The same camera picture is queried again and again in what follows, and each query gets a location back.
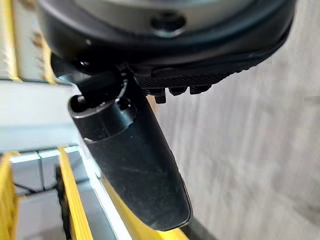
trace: black plastic housing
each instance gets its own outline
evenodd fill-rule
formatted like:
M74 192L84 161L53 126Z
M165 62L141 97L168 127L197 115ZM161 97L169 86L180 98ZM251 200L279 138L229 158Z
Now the black plastic housing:
M72 0L38 2L41 28L56 55L124 64L149 94L154 89L211 86L264 61L286 41L296 5L296 0L256 0L224 22L167 39L115 29Z
M130 210L147 226L167 231L192 216L175 158L142 90L128 82L122 100L69 112L102 172Z

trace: white wall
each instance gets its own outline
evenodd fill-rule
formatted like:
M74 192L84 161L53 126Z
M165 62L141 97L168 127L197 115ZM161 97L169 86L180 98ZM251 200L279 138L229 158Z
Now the white wall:
M65 85L0 81L0 152L77 142Z

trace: gray floor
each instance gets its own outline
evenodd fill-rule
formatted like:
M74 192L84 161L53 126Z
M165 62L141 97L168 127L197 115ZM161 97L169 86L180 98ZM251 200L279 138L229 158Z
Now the gray floor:
M82 159L78 152L69 153L69 161L73 169L76 181L88 178ZM53 186L55 180L55 168L59 163L58 157L42 159L44 186ZM13 168L14 182L33 190L40 190L40 171L38 160L15 163ZM79 183L78 190L83 208L90 226L94 240L116 240L109 221L99 203L95 191L90 183ZM17 188L20 195L27 193L25 189ZM18 211L17 240L64 240L61 219L61 207L59 205L56 190L31 195L21 200Z
M194 215L217 239L320 239L319 56L320 1L300 0L272 58L157 106Z

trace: yellow ladder rail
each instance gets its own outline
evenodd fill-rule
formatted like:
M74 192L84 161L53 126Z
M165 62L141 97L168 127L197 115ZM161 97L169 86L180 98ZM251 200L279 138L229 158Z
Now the yellow ladder rail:
M64 147L58 147L58 150L60 152L59 163L65 187L65 194L70 209L72 231L75 234L76 240L93 240L75 177L69 163L68 154L65 152Z
M2 17L6 60L9 78L15 82L22 82L19 77L16 49L16 33L12 0L0 0L0 16Z
M5 153L0 161L0 239L14 240L18 216L18 199L13 183L10 157L16 152Z

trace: screw hole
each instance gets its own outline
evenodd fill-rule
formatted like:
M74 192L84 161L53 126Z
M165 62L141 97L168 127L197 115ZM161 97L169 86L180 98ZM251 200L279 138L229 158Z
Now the screw hole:
M174 12L160 12L151 18L151 27L158 37L173 38L183 33L186 25L183 15Z

